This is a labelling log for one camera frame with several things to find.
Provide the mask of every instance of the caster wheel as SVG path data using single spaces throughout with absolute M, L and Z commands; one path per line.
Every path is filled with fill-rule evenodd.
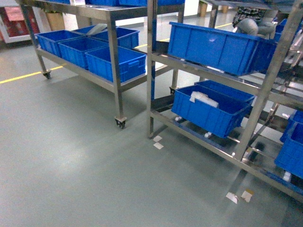
M 51 78 L 51 72 L 45 72 L 43 73 L 43 76 L 45 76 L 47 79 Z
M 124 129 L 125 128 L 125 121 L 124 122 L 120 122 L 120 121 L 116 120 L 116 124 L 117 124 L 117 126 L 119 126 L 120 129 Z
M 170 94 L 174 95 L 175 94 L 175 89 L 173 89 L 173 88 L 170 87 Z

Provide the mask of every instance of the person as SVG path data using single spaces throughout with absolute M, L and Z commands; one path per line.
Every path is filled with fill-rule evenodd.
M 232 26 L 237 28 L 236 33 L 273 38 L 272 34 L 274 35 L 276 28 L 271 21 L 263 20 L 266 11 L 266 9 L 239 7 L 232 20 Z

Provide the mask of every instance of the yellow floor line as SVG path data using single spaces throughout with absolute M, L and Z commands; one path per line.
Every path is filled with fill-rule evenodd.
M 215 28 L 225 27 L 225 26 L 228 26 L 228 25 L 232 25 L 232 23 L 228 23 L 228 24 L 225 24 L 225 25 L 216 26 Z
M 65 64 L 63 64 L 62 66 L 58 66 L 58 67 L 54 67 L 54 68 L 51 68 L 50 70 L 58 70 L 58 69 L 61 69 L 63 68 Z M 18 80 L 18 79 L 23 79 L 23 78 L 26 78 L 26 77 L 31 77 L 31 76 L 34 76 L 34 75 L 38 75 L 38 74 L 41 74 L 42 72 L 33 72 L 31 74 L 26 74 L 24 76 L 20 76 L 20 77 L 15 77 L 15 78 L 11 78 L 11 79 L 6 79 L 6 80 L 3 80 L 3 81 L 0 81 L 0 84 L 4 84 L 4 83 L 8 83 L 8 82 L 11 82 L 11 81 L 14 81 L 14 80 Z
M 216 26 L 215 28 L 220 28 L 220 27 L 225 27 L 225 26 L 228 26 L 228 25 L 231 25 L 232 23 L 228 23 L 228 24 L 225 24 L 225 25 L 220 25 L 220 26 Z M 161 42 L 165 42 L 165 41 L 168 41 L 169 40 L 169 38 L 168 39 L 162 39 L 162 40 L 160 40 Z M 145 47 L 145 46 L 147 46 L 147 44 L 143 44 L 143 45 L 140 45 L 140 46 L 136 46 L 135 48 L 141 48 L 141 47 Z

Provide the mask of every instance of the metal shelf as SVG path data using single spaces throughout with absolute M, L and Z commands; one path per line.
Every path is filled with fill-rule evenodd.
M 206 149 L 212 151 L 213 153 L 217 154 L 218 156 L 230 161 L 234 165 L 244 169 L 245 171 L 253 174 L 254 176 L 260 178 L 264 182 L 276 187 L 277 189 L 285 192 L 286 194 L 294 197 L 299 201 L 303 201 L 303 189 L 293 185 L 291 183 L 285 182 L 281 175 L 277 175 L 271 171 L 266 170 L 263 168 L 260 163 L 255 164 L 247 159 L 243 159 L 241 161 L 235 159 L 232 156 L 232 153 L 235 150 L 236 143 L 233 143 L 232 140 L 224 141 L 223 146 L 220 145 L 218 142 L 213 141 L 212 139 L 207 139 L 204 137 L 203 134 L 200 134 L 187 126 L 176 122 L 175 120 L 166 117 L 165 115 L 151 110 L 151 117 L 162 122 L 166 126 L 174 129 L 175 131 L 179 132 L 180 134 L 190 138 L 194 142 L 200 144 L 201 146 L 205 147 Z M 269 140 L 265 137 L 260 137 L 263 139 L 263 144 L 271 145 L 272 147 L 276 148 L 277 150 L 281 147 L 280 144 L 275 143 L 272 140 Z
M 251 82 L 249 80 L 237 78 L 232 75 L 221 73 L 201 65 L 182 61 L 164 54 L 153 53 L 151 55 L 151 59 L 153 61 L 171 66 L 175 69 L 182 70 L 205 79 L 216 81 L 218 83 L 233 87 L 252 95 L 257 95 L 261 88 L 260 84 Z M 275 89 L 271 90 L 269 94 L 269 101 L 277 102 L 293 109 L 303 110 L 302 97 L 295 96 L 286 92 L 281 92 Z
M 147 16 L 147 7 L 74 6 L 45 0 L 16 0 L 16 2 L 20 5 L 95 18 L 103 21 L 103 23 L 107 23 L 109 19 L 116 21 Z M 174 13 L 178 12 L 179 9 L 180 5 L 160 6 L 158 8 L 158 14 Z
M 223 2 L 211 0 L 211 2 L 215 4 L 225 4 L 230 1 Z M 297 0 L 292 7 L 292 11 L 287 20 L 287 24 L 284 32 L 282 33 L 271 64 L 266 72 L 266 76 L 264 78 L 253 76 L 254 79 L 260 79 L 261 84 L 237 78 L 227 73 L 221 73 L 203 65 L 168 56 L 166 54 L 166 50 L 162 48 L 165 45 L 156 41 L 157 0 L 149 0 L 148 3 L 148 7 L 150 8 L 148 15 L 149 35 L 147 78 L 148 137 L 152 138 L 154 136 L 153 121 L 156 119 L 268 184 L 278 188 L 299 201 L 303 201 L 303 189 L 284 181 L 280 177 L 284 171 L 277 168 L 273 162 L 273 159 L 276 158 L 281 149 L 281 143 L 274 142 L 261 136 L 261 133 L 265 128 L 271 128 L 278 132 L 284 131 L 287 125 L 287 120 L 275 115 L 280 104 L 294 109 L 303 110 L 303 98 L 301 96 L 287 93 L 287 89 L 291 89 L 292 87 L 295 87 L 296 91 L 302 91 L 300 88 L 297 88 L 296 85 L 291 84 L 291 82 L 301 81 L 300 76 L 294 79 L 291 75 L 287 75 L 286 73 L 283 74 L 285 57 L 291 47 L 295 31 L 303 16 L 303 0 Z M 215 26 L 218 12 L 218 6 L 215 4 L 213 4 L 211 11 L 209 27 Z M 236 4 L 239 6 L 247 5 L 241 1 L 237 1 Z M 250 5 L 258 7 L 259 4 L 253 2 L 250 3 Z M 265 4 L 265 6 L 265 8 L 269 8 L 271 5 Z M 210 79 L 232 88 L 256 95 L 257 98 L 250 115 L 247 116 L 248 122 L 245 128 L 236 128 L 227 139 L 221 139 L 216 136 L 207 139 L 204 137 L 205 131 L 203 129 L 197 126 L 192 127 L 193 124 L 183 123 L 185 120 L 181 120 L 179 122 L 172 120 L 170 118 L 172 114 L 170 109 L 173 104 L 174 96 L 172 95 L 157 99 L 154 98 L 156 75 L 154 69 L 155 62 L 160 62 L 175 69 L 172 88 L 176 88 L 178 70 L 182 70 L 200 76 L 201 79 Z M 274 102 L 269 113 L 263 110 L 267 101 Z M 261 123 L 262 127 L 255 132 L 258 123 Z M 262 144 L 263 150 L 259 149 L 260 144 Z M 258 156 L 256 156 L 257 154 L 264 157 L 266 161 L 260 161 L 262 158 L 258 160 Z
M 63 67 L 69 69 L 70 71 L 78 73 L 79 76 L 84 77 L 85 79 L 99 85 L 100 87 L 103 87 L 108 91 L 114 92 L 114 83 L 113 82 L 108 81 L 108 80 L 106 80 L 106 79 L 88 71 L 88 70 L 85 70 L 85 69 L 83 69 L 83 68 L 81 68 L 81 67 L 79 67 L 75 64 L 70 63 L 69 61 L 64 60 L 63 58 L 59 58 L 56 55 L 53 55 L 49 52 L 46 52 L 46 51 L 44 51 L 40 48 L 37 49 L 37 52 L 38 52 L 39 55 L 41 55 L 41 56 L 59 64 L 59 65 L 62 65 Z M 163 73 L 165 73 L 167 71 L 170 71 L 170 70 L 171 70 L 170 67 L 162 66 L 162 67 L 157 69 L 157 73 L 160 75 L 160 74 L 163 74 Z M 128 80 L 124 83 L 121 83 L 121 90 L 122 91 L 127 91 L 127 90 L 129 90 L 129 89 L 131 89 L 131 88 L 133 88 L 133 87 L 135 87 L 139 84 L 144 83 L 144 82 L 146 82 L 146 74 L 142 74 L 138 77 L 135 77 L 135 78 L 133 78 L 131 80 Z
M 126 83 L 121 83 L 119 60 L 118 60 L 116 21 L 122 19 L 144 17 L 147 15 L 147 11 L 148 11 L 147 7 L 123 7 L 123 6 L 109 7 L 109 6 L 96 6 L 96 5 L 74 6 L 69 4 L 49 2 L 45 0 L 16 0 L 16 2 L 21 5 L 25 22 L 30 31 L 30 37 L 34 45 L 35 52 L 38 56 L 38 60 L 41 65 L 43 75 L 46 76 L 48 79 L 50 78 L 50 71 L 46 69 L 42 56 L 58 64 L 64 64 L 66 68 L 72 70 L 75 73 L 78 73 L 79 75 L 98 84 L 99 86 L 113 92 L 115 94 L 115 105 L 116 105 L 115 120 L 120 128 L 124 128 L 126 117 L 123 111 L 122 92 L 131 89 L 141 83 L 144 83 L 146 81 L 146 75 L 141 75 Z M 35 39 L 35 34 L 33 33 L 33 29 L 29 22 L 28 11 L 25 6 L 37 7 L 37 8 L 52 10 L 52 11 L 59 11 L 62 13 L 69 13 L 69 14 L 74 14 L 74 15 L 84 16 L 89 18 L 96 18 L 101 20 L 103 23 L 106 23 L 108 30 L 108 41 L 109 41 L 114 82 L 111 83 L 110 81 L 104 80 L 101 77 L 88 72 L 87 70 L 84 70 L 76 65 L 71 64 L 70 62 L 67 62 L 61 58 L 58 58 L 50 53 L 47 53 L 39 49 L 38 42 Z M 183 15 L 184 4 L 161 6 L 157 10 L 158 14 L 166 14 L 173 12 L 178 12 L 180 15 Z M 168 70 L 171 70 L 171 68 L 163 66 L 157 70 L 157 75 L 161 73 L 165 73 Z

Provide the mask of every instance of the blue plastic bin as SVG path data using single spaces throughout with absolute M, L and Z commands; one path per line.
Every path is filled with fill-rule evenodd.
M 219 107 L 215 108 L 199 100 L 191 102 L 189 99 L 193 91 L 208 95 L 219 103 Z M 194 85 L 176 90 L 171 111 L 221 138 L 226 138 L 234 128 L 241 124 L 248 108 L 250 108 L 248 103 L 240 102 L 209 88 Z
M 145 74 L 145 54 L 118 47 L 118 57 L 121 82 Z M 89 71 L 111 82 L 114 81 L 109 47 L 87 52 L 86 58 Z
M 240 102 L 245 102 L 250 105 L 252 104 L 252 102 L 254 101 L 254 98 L 255 98 L 254 95 L 251 95 L 251 94 L 243 92 L 243 91 L 239 91 L 232 87 L 229 87 L 229 86 L 226 86 L 226 85 L 223 85 L 223 84 L 211 81 L 211 80 L 197 82 L 195 84 L 215 90 L 216 92 L 222 93 L 222 94 L 227 95 L 231 98 L 234 98 Z
M 87 32 L 89 32 L 94 26 L 95 25 L 79 28 L 77 30 L 73 30 L 73 32 L 78 33 L 78 34 L 82 34 L 82 35 L 86 35 Z
M 303 124 L 295 123 L 287 132 L 287 138 L 275 159 L 275 164 L 303 178 Z
M 119 0 L 89 0 L 91 5 L 118 6 Z
M 70 0 L 48 0 L 48 1 L 53 1 L 53 2 L 58 2 L 58 3 L 70 4 Z
M 208 27 L 170 24 L 168 54 L 236 76 L 267 70 L 276 49 L 274 40 Z
M 292 128 L 294 123 L 303 124 L 303 112 L 295 110 L 292 115 L 288 118 L 288 125 L 286 126 L 282 137 L 280 138 L 281 142 L 285 142 L 287 138 L 288 131 Z
M 82 37 L 80 34 L 65 30 L 40 33 L 36 36 L 38 38 L 42 50 L 52 53 L 58 57 L 61 57 L 61 51 L 58 44 L 59 42 Z
M 84 69 L 88 69 L 85 52 L 108 46 L 102 41 L 84 37 L 59 43 L 62 58 Z
M 147 6 L 147 0 L 119 0 L 120 5 Z M 158 0 L 159 6 L 183 4 L 185 0 Z
M 92 38 L 100 39 L 101 41 L 108 42 L 108 31 L 100 32 L 92 35 Z M 118 46 L 133 49 L 139 45 L 139 31 L 131 30 L 128 28 L 117 28 Z
M 284 30 L 284 27 L 285 27 L 285 25 L 286 25 L 286 22 L 287 22 L 287 19 L 284 19 L 284 20 L 281 21 L 281 23 L 280 23 L 279 25 L 276 26 L 276 33 L 275 33 L 275 37 L 274 37 L 274 40 L 275 40 L 276 42 L 279 42 L 279 40 L 280 40 L 280 38 L 281 38 L 281 34 L 282 34 L 282 32 L 283 32 L 283 30 Z M 301 29 L 302 23 L 303 23 L 303 22 L 301 22 L 301 23 L 299 24 L 298 29 L 297 29 L 297 31 L 295 32 L 296 34 L 297 34 L 298 31 Z

